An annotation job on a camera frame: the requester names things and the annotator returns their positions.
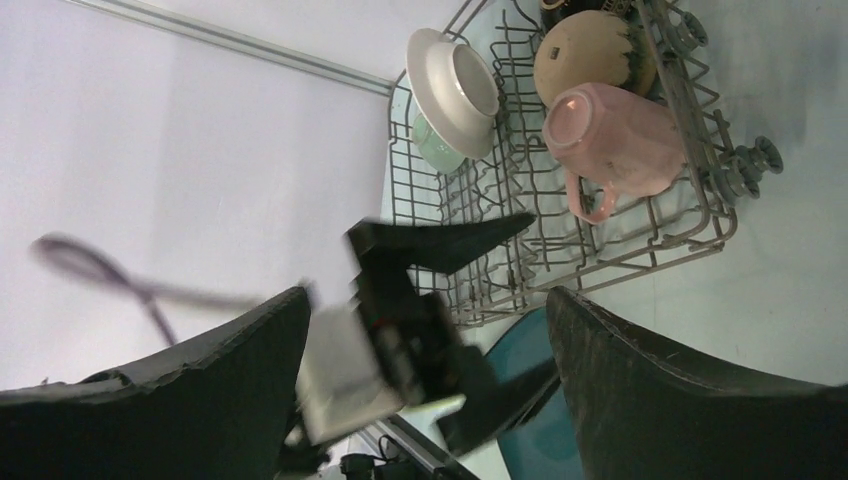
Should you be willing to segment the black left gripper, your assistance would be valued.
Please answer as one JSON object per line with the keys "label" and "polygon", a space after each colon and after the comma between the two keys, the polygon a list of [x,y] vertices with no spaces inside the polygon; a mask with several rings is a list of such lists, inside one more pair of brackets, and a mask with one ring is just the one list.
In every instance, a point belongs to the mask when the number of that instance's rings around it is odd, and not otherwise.
{"label": "black left gripper", "polygon": [[459,410],[437,420],[453,456],[532,420],[559,389],[560,376],[548,359],[499,381],[481,350],[462,344],[443,297],[420,294],[408,269],[453,274],[535,220],[529,212],[461,224],[362,220],[346,233],[360,268],[359,312],[388,385],[408,406],[466,396]]}

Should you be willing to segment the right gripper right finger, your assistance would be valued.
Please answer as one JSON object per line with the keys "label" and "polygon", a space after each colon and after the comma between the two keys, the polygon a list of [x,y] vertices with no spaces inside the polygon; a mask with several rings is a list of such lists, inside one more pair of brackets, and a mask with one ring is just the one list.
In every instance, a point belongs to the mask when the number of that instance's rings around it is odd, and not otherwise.
{"label": "right gripper right finger", "polygon": [[588,479],[843,479],[847,389],[744,367],[566,288],[547,322]]}

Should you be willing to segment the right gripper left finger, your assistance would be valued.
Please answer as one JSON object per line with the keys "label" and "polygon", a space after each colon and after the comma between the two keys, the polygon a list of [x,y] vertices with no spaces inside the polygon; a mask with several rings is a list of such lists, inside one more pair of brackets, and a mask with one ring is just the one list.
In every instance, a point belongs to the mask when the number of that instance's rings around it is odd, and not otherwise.
{"label": "right gripper left finger", "polygon": [[3,391],[2,477],[275,477],[310,316],[297,286],[81,382]]}

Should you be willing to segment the tan ceramic mug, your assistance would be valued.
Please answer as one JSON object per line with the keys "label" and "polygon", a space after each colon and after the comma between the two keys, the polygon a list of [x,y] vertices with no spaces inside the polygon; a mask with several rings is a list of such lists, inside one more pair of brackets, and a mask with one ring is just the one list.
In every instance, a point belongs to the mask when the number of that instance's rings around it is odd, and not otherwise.
{"label": "tan ceramic mug", "polygon": [[547,107],[564,91],[587,82],[645,97],[656,76],[645,29],[599,10],[557,23],[544,36],[533,67],[536,92]]}

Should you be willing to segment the pink mug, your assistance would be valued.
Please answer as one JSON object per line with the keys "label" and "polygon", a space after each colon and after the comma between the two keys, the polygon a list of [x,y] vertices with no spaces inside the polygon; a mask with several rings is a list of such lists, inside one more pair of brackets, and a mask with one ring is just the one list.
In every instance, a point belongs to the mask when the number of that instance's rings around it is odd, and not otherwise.
{"label": "pink mug", "polygon": [[657,195],[686,166],[686,153],[671,110],[632,92],[584,83],[555,98],[542,133],[565,169],[568,207],[598,225],[620,196]]}

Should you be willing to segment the white ruffled plate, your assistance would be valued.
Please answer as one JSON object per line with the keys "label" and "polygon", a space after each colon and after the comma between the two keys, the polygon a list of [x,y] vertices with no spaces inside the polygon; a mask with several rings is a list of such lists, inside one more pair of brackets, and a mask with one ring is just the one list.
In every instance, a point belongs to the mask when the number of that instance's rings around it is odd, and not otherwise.
{"label": "white ruffled plate", "polygon": [[500,102],[480,54],[438,30],[422,28],[409,37],[405,62],[412,95],[435,133],[468,159],[487,157]]}

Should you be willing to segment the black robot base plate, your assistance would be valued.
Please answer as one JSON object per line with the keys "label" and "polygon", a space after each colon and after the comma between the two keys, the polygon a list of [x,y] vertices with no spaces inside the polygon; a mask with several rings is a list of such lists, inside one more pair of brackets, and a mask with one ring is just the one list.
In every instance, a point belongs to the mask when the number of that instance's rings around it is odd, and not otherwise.
{"label": "black robot base plate", "polygon": [[357,436],[376,453],[343,455],[339,467],[345,479],[480,480],[399,415],[377,421]]}

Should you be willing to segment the green ceramic bowl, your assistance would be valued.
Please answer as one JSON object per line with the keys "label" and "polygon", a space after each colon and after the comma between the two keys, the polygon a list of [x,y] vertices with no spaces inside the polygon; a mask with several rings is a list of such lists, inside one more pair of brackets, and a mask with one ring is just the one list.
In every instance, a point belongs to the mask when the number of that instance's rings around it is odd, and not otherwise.
{"label": "green ceramic bowl", "polygon": [[411,140],[420,156],[441,174],[456,171],[466,160],[435,132],[422,114],[418,114],[412,124]]}

